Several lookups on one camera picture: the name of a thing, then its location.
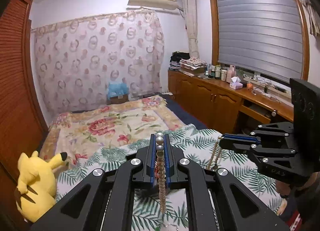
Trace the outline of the patterned sheer curtain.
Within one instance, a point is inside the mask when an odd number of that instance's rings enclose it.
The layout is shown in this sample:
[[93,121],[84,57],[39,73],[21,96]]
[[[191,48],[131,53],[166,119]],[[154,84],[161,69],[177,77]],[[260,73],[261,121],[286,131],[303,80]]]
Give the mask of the patterned sheer curtain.
[[164,35],[154,11],[84,17],[33,29],[36,73],[50,115],[93,110],[109,83],[130,97],[159,93]]

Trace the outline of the stack of folded clothes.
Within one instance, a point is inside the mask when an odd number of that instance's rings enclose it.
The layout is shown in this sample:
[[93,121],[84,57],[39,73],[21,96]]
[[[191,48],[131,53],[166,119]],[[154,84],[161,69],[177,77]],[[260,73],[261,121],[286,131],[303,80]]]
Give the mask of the stack of folded clothes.
[[177,51],[171,55],[169,70],[195,77],[206,72],[207,63],[199,58],[190,57],[189,53]]

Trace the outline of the pink tissue box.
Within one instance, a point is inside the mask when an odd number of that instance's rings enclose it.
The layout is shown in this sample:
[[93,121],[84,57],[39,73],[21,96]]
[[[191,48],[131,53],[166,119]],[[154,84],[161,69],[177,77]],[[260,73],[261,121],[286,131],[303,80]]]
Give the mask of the pink tissue box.
[[234,76],[231,78],[231,82],[229,84],[229,87],[233,90],[242,89],[243,84],[241,83],[240,78],[238,78],[237,76]]

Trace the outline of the wooden louvred wardrobe door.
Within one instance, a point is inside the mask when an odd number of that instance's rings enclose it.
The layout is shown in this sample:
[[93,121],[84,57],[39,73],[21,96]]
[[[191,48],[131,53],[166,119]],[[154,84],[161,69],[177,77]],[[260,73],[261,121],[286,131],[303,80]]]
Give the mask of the wooden louvred wardrobe door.
[[10,0],[1,15],[1,230],[27,230],[17,211],[17,161],[48,130],[36,97],[30,61],[32,0]]

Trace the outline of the pink bottle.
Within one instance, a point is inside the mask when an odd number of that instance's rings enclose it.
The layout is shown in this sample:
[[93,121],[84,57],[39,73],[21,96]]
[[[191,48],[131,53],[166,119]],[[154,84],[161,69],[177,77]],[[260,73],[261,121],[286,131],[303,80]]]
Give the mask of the pink bottle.
[[236,76],[236,70],[234,65],[230,65],[229,68],[227,69],[227,77],[226,77],[226,82],[231,83],[232,78]]

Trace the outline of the wooden sideboard cabinet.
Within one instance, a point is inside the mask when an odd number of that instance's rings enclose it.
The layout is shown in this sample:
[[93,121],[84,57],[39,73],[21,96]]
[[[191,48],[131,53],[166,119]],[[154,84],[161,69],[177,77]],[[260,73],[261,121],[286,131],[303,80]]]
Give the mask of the wooden sideboard cabinet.
[[260,124],[293,122],[293,107],[245,88],[233,90],[221,80],[169,70],[168,89],[182,109],[220,133],[249,133]]

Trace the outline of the blue plush toy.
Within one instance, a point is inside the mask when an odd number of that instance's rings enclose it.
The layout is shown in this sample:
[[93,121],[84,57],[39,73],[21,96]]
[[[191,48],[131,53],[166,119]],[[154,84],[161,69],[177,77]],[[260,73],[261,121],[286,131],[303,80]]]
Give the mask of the blue plush toy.
[[129,88],[126,83],[109,83],[108,84],[107,99],[127,95]]

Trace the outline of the grey window blind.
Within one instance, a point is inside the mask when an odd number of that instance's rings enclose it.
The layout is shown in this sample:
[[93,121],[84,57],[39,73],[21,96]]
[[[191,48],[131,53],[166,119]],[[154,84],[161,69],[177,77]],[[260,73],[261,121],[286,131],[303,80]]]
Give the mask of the grey window blind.
[[300,78],[303,39],[295,0],[217,0],[219,62],[288,82]]

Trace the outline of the yellow Pikachu plush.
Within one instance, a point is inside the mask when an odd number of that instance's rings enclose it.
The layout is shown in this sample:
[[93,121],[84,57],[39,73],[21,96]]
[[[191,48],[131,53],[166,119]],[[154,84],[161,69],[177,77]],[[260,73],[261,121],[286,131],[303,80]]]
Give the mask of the yellow Pikachu plush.
[[14,191],[17,210],[27,221],[36,222],[56,204],[56,178],[53,170],[65,164],[68,155],[61,152],[48,162],[34,151],[29,157],[21,153],[17,168],[19,176]]

